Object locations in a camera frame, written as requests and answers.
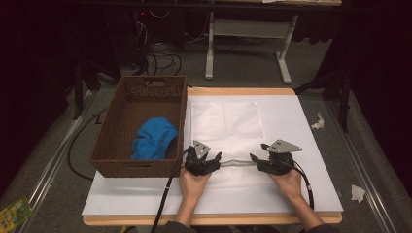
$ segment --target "gray carpet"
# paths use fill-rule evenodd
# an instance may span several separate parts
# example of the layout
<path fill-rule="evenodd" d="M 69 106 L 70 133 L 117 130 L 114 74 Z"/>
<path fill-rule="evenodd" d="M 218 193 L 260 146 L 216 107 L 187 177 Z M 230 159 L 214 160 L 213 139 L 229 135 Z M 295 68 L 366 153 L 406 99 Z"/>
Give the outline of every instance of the gray carpet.
<path fill-rule="evenodd" d="M 231 48 L 230 41 L 217 44 L 217 48 L 220 50 L 215 52 L 215 73 L 212 81 L 204 80 L 205 47 L 187 46 L 186 50 L 177 50 L 173 47 L 160 45 L 155 49 L 163 51 L 163 53 L 178 53 L 182 59 L 182 68 L 179 75 L 187 76 L 189 84 L 193 86 L 294 88 L 313 79 L 328 47 L 328 43 L 316 45 L 311 45 L 307 41 L 292 43 L 287 55 L 292 84 L 284 85 L 273 54 L 274 49 L 281 46 L 280 42 L 269 41 L 260 44 L 261 41 L 244 39 L 231 51 L 222 51 Z M 169 60 L 158 60 L 157 65 L 160 66 L 161 62 L 167 65 Z M 161 75 L 173 75 L 177 69 L 176 65 L 172 66 L 161 71 Z M 152 75 L 154 71 L 155 69 L 152 67 L 149 75 Z M 115 85 L 102 82 L 102 88 L 96 93 L 90 108 L 84 113 L 84 120 L 79 128 L 85 125 L 92 115 L 110 105 L 115 88 Z M 361 185 L 361 179 L 357 174 L 356 166 L 351 159 L 351 152 L 345 144 L 340 128 L 334 123 L 334 113 L 328 107 L 329 104 L 323 101 L 317 93 L 319 93 L 319 90 L 311 90 L 299 96 L 299 99 L 308 124 L 313 124 L 318 120 L 317 113 L 321 113 L 326 121 L 325 128 L 313 130 L 313 134 L 333 184 L 341 194 L 340 201 L 344 209 L 343 221 L 336 224 L 336 227 L 341 232 L 392 232 L 382 230 L 380 222 L 377 220 L 373 208 L 371 208 L 371 202 L 367 198 L 360 204 L 351 201 L 351 184 Z M 29 196 L 32 193 L 36 182 L 45 170 L 49 160 L 54 156 L 58 144 L 64 138 L 72 123 L 71 117 L 74 113 L 72 96 L 69 96 L 69 102 L 71 103 L 69 109 L 43 137 L 24 167 L 17 174 L 8 191 L 1 198 L 1 208 L 20 196 Z M 361 157 L 367 174 L 375 184 L 397 232 L 412 232 L 411 199 L 376 143 L 353 95 L 351 96 L 350 105 L 351 109 L 348 114 L 349 134 L 344 136 L 350 137 L 354 142 L 356 151 Z M 95 170 L 88 163 L 88 159 L 93 151 L 100 126 L 100 124 L 95 124 L 95 121 L 90 123 L 77 138 L 71 150 L 73 166 L 80 173 L 91 177 L 94 175 Z M 47 195 L 37 215 L 32 219 L 31 224 L 25 228 L 25 232 L 120 232 L 120 227 L 117 226 L 91 227 L 83 224 L 81 213 L 91 181 L 76 176 L 69 169 L 66 156 L 63 159 L 50 189 L 46 190 Z M 284 232 L 287 232 L 287 226 L 280 227 L 285 230 Z M 139 232 L 146 232 L 147 229 L 141 227 Z"/>

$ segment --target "desk leg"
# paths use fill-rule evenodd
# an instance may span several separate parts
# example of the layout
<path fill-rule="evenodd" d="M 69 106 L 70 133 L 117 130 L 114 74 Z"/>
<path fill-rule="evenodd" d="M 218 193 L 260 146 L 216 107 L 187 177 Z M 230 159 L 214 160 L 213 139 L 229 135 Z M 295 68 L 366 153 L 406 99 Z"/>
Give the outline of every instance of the desk leg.
<path fill-rule="evenodd" d="M 206 80 L 213 79 L 213 26 L 214 26 L 214 13 L 209 14 L 209 48 L 207 49 L 206 57 Z"/>
<path fill-rule="evenodd" d="M 291 43 L 294 28 L 296 27 L 298 15 L 294 15 L 291 20 L 291 25 L 288 28 L 288 32 L 285 36 L 284 48 L 281 52 L 276 52 L 276 59 L 278 60 L 279 68 L 281 69 L 282 79 L 285 84 L 290 84 L 292 82 L 291 76 L 289 75 L 288 67 L 286 66 L 285 56 L 288 51 L 289 44 Z"/>

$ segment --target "person's right hand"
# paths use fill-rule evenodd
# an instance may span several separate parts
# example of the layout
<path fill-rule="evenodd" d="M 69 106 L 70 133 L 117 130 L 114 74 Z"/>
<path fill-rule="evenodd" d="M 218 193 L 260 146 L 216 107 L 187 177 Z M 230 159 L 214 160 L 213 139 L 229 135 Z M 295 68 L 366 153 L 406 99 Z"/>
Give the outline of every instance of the person's right hand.
<path fill-rule="evenodd" d="M 289 199 L 294 199 L 296 197 L 302 196 L 300 188 L 301 176 L 294 169 L 291 169 L 287 174 L 283 176 L 276 176 L 273 174 L 268 175 L 279 187 L 279 190 Z"/>

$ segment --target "wicker basket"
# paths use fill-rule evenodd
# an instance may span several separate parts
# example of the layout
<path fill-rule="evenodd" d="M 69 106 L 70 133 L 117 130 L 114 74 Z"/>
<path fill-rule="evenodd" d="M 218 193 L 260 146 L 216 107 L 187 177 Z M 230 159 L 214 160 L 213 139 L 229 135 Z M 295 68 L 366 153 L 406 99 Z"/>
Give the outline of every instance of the wicker basket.
<path fill-rule="evenodd" d="M 186 77 L 121 78 L 90 163 L 106 178 L 169 177 L 183 152 L 187 100 Z M 151 117 L 166 117 L 179 136 L 170 143 L 165 159 L 131 160 L 137 130 Z"/>

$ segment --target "white paper scrap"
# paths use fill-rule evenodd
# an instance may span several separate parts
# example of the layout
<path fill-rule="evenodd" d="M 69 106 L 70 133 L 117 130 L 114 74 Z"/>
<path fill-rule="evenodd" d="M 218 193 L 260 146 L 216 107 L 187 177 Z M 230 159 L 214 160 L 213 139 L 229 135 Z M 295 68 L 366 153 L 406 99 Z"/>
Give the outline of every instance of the white paper scrap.
<path fill-rule="evenodd" d="M 363 190 L 363 188 L 352 184 L 352 201 L 358 200 L 358 203 L 360 203 L 361 201 L 363 201 L 364 194 L 365 191 Z"/>
<path fill-rule="evenodd" d="M 314 123 L 314 124 L 312 124 L 312 128 L 313 129 L 320 129 L 320 128 L 324 128 L 324 126 L 325 126 L 325 120 L 324 120 L 324 118 L 322 117 L 322 115 L 321 115 L 321 113 L 318 113 L 318 122 L 316 122 L 316 123 Z"/>

